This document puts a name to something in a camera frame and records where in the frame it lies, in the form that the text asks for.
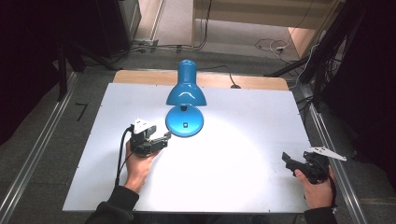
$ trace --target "black cable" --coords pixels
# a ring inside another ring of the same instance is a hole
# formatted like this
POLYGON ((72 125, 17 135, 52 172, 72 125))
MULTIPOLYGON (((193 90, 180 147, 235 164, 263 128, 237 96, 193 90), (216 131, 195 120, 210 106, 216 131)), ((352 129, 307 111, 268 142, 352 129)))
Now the black cable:
POLYGON ((311 103, 311 101, 312 101, 312 98, 313 98, 313 96, 308 96, 308 97, 306 97, 306 99, 304 98, 303 100, 307 100, 307 102, 305 103, 305 105, 304 105, 303 107, 301 107, 301 108, 299 109, 299 111, 302 111, 302 110, 306 109, 307 107, 309 107, 309 106, 310 106, 310 103, 311 103))
POLYGON ((299 26, 303 23, 303 21, 305 21, 305 18, 306 18, 306 16, 308 15, 308 12, 309 12, 309 10, 311 9, 312 4, 314 3, 314 1, 315 1, 315 0, 312 0, 312 1, 311 1, 311 3, 309 4, 308 9, 306 10, 306 12, 305 12, 305 14, 304 14, 303 19, 302 19, 302 20, 293 28, 293 30, 291 31, 291 34, 289 35, 288 43, 289 43, 289 41, 290 41, 290 39, 291 39, 291 36, 292 36, 293 33, 294 33, 294 30, 295 30, 297 27, 299 27, 299 26))
POLYGON ((236 88, 236 89, 240 89, 241 87, 239 87, 238 85, 236 85, 235 84, 235 82, 233 81, 233 77, 231 76, 231 72, 230 72, 230 68, 227 66, 227 65, 219 65, 219 66, 214 66, 214 67, 207 67, 207 68, 198 68, 197 70, 211 70, 211 69, 216 69, 216 68, 220 68, 220 67, 225 67, 225 68, 227 68, 227 70, 228 70, 228 73, 230 74, 230 80, 231 80, 231 82, 233 83, 233 86, 236 88))
POLYGON ((335 56, 346 39, 347 39, 347 35, 343 39, 339 39, 338 42, 336 42, 336 44, 332 48, 332 50, 328 53, 327 58, 325 58, 325 78, 321 88, 325 88, 327 84, 330 83, 334 78, 335 73, 333 71, 337 67, 337 62, 339 63, 342 62, 342 60, 335 59, 335 56))
POLYGON ((204 40, 201 42, 201 44, 198 47, 194 47, 197 48, 196 50, 200 50, 204 47, 206 40, 207 40, 207 27, 209 24, 209 16, 210 16, 210 9, 212 8, 212 0, 210 0, 209 2, 209 7, 207 8, 207 13, 206 13, 206 21, 205 21, 205 35, 204 35, 204 40))
POLYGON ((302 119, 303 119, 303 125, 304 125, 304 127, 305 127, 305 124, 306 124, 306 116, 307 116, 307 114, 308 114, 309 107, 311 106, 312 101, 313 101, 313 97, 310 98, 310 99, 305 103, 305 105, 304 105, 301 109, 299 109, 300 112, 303 110, 303 117, 302 117, 302 119))
POLYGON ((304 100, 311 100, 312 99, 312 97, 314 97, 314 96, 307 96, 307 97, 305 97, 305 98, 303 98, 303 99, 301 99, 301 100, 299 100, 299 101, 296 101, 296 104, 299 104, 300 102, 302 102, 302 101, 304 101, 304 100))
POLYGON ((122 158, 122 149, 123 149, 123 144, 124 144, 123 142, 125 139, 125 135, 131 131, 132 131, 132 129, 131 129, 131 127, 129 127, 127 129, 125 129, 124 133, 122 134, 121 143, 120 143, 119 164, 117 166, 116 186, 118 186, 120 184, 120 173, 121 173, 121 169, 122 169, 120 166, 121 166, 121 158, 122 158))
POLYGON ((124 162, 122 163, 122 166, 120 168, 120 172, 122 171, 123 166, 125 165, 125 163, 128 161, 128 159, 132 156, 132 153, 128 155, 127 158, 125 158, 124 162))
POLYGON ((125 55, 126 53, 121 54, 121 56, 118 59, 114 60, 113 62, 110 62, 110 64, 117 63, 119 60, 121 60, 121 58, 125 57, 125 55))
MULTIPOLYGON (((201 2, 201 8, 204 8, 204 0, 201 0, 200 2, 201 2)), ((199 29, 200 29, 200 37, 201 37, 201 34, 202 34, 202 18, 203 17, 204 17, 204 11, 202 10, 201 19, 200 19, 200 27, 199 27, 199 29)))

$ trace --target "lamp neck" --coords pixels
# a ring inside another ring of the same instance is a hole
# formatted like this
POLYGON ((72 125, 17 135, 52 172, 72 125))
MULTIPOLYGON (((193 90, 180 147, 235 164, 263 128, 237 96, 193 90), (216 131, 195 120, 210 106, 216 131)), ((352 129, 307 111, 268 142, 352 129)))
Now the lamp neck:
POLYGON ((196 84, 197 67, 195 63, 182 62, 177 69, 177 84, 196 84))

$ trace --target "lamp shade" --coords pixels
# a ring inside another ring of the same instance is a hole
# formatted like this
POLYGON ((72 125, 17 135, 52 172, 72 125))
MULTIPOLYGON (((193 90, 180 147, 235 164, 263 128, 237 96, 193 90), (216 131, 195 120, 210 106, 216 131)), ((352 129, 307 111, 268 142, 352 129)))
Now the lamp shade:
POLYGON ((176 105, 167 114, 166 127, 180 137, 189 137, 201 131, 204 116, 193 105, 176 105))
POLYGON ((177 84, 169 93, 167 105, 206 105, 206 98, 197 86, 197 66, 183 60, 177 68, 177 84))

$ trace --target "gray floor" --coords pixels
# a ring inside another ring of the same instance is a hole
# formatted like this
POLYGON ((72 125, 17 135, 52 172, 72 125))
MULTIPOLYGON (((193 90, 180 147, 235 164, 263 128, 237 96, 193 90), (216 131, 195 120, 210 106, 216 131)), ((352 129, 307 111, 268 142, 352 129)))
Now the gray floor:
MULTIPOLYGON (((175 53, 172 50, 160 49, 152 53, 133 52, 122 58, 117 65, 125 69, 175 69, 177 63, 185 58, 195 60, 199 67, 226 64, 233 74, 255 76, 273 72, 284 66, 279 60, 263 60, 260 57, 195 51, 175 53)), ((84 74, 78 75, 78 83, 69 104, 8 223, 83 223, 87 218, 87 213, 65 213, 62 212, 62 207, 106 85, 112 81, 114 75, 115 72, 107 71, 102 66, 88 67, 84 74), (82 108, 76 103, 88 104, 80 121, 77 119, 82 108)), ((44 127, 56 103, 57 90, 58 88, 55 87, 50 91, 14 136, 0 146, 1 195, 7 192, 9 184, 21 169, 44 127)), ((294 89, 293 93, 296 100, 304 98, 298 88, 294 89)), ((396 195, 385 174, 371 163, 350 159, 353 148, 349 144, 347 129, 342 121, 331 114, 326 105, 323 105, 322 109, 334 143, 349 158, 344 165, 369 223, 395 223, 396 205, 390 199, 394 199, 396 195)), ((311 144, 318 144, 320 141, 312 120, 307 120, 306 129, 311 144)), ((340 207, 336 214, 337 219, 339 223, 352 223, 343 200, 339 192, 337 202, 340 207)), ((294 215, 276 214, 269 216, 269 219, 271 223, 292 223, 294 215)), ((296 223, 304 223, 302 216, 298 216, 296 223)))
MULTIPOLYGON (((159 18, 153 37, 159 41, 159 45, 193 44, 199 46, 203 42, 205 20, 192 22, 192 1, 165 0, 159 18), (195 24, 194 34, 191 33, 193 23, 195 24), (194 35, 194 43, 191 43, 192 35, 194 35)), ((276 47, 286 46, 281 55, 282 59, 299 60, 289 36, 287 27, 209 20, 207 40, 201 51, 277 59, 278 56, 272 50, 278 53, 276 47)))

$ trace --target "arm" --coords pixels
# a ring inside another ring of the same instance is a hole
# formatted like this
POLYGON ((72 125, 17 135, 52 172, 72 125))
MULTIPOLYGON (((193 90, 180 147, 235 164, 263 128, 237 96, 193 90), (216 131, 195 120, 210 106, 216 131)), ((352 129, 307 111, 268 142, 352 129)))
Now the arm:
POLYGON ((138 193, 146 182, 152 160, 158 155, 153 153, 147 157, 139 157, 131 153, 129 141, 126 143, 126 167, 128 177, 124 186, 116 186, 107 202, 99 203, 86 224, 131 223, 134 219, 132 211, 139 199, 138 193))
MULTIPOLYGON (((304 212, 308 224, 336 224, 334 213, 332 212, 332 186, 331 180, 327 179, 323 183, 311 184, 300 170, 294 172, 304 187, 306 203, 309 210, 304 212)), ((335 179, 332 168, 329 169, 330 176, 335 179)))

